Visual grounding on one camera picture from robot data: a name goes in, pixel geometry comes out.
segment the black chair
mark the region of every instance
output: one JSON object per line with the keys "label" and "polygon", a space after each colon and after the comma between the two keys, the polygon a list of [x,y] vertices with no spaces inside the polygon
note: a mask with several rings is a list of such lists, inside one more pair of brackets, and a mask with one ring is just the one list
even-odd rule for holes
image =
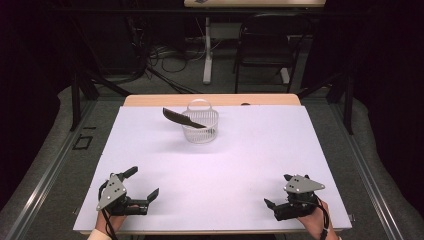
{"label": "black chair", "polygon": [[276,74],[282,68],[289,68],[287,92],[290,92],[300,45],[311,28],[309,19],[301,15],[260,13],[248,17],[240,27],[233,67],[234,92],[238,92],[240,66],[277,68]]}

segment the wrist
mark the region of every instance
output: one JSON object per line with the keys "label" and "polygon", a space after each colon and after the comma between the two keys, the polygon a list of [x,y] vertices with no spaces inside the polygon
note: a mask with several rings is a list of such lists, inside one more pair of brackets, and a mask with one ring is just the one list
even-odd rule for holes
{"label": "wrist", "polygon": [[325,240],[339,240],[339,236],[337,236],[336,232],[334,230],[331,230],[328,232],[327,237]]}

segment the sleeve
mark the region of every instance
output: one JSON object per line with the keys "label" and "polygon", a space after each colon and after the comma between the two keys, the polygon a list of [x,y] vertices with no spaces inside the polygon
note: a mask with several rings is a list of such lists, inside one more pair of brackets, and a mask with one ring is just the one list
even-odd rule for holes
{"label": "sleeve", "polygon": [[108,235],[100,232],[97,229],[93,229],[87,240],[112,240]]}

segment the black cloth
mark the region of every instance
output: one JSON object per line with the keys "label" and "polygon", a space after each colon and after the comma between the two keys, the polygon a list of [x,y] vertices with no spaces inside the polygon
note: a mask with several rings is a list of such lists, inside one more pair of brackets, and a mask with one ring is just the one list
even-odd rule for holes
{"label": "black cloth", "polygon": [[45,24],[36,1],[0,2],[0,209],[53,126],[57,94],[70,84]]}
{"label": "black cloth", "polygon": [[326,11],[378,6],[383,10],[379,17],[384,19],[376,19],[368,43],[358,42],[364,40],[360,34],[370,33],[363,31],[364,26],[369,27],[367,22],[320,22],[302,87],[314,86],[356,63],[350,72],[355,80],[354,96],[368,108],[379,157],[406,200],[424,216],[420,193],[424,172],[424,8],[419,0],[403,3],[327,0]]}

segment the wooden table edge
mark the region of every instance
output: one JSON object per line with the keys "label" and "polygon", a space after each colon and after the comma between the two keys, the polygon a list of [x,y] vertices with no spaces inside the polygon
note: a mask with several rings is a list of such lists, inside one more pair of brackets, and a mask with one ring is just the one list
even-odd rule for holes
{"label": "wooden table edge", "polygon": [[296,94],[154,94],[130,95],[124,107],[141,106],[187,106],[194,99],[205,99],[212,106],[250,105],[295,105],[300,106]]}

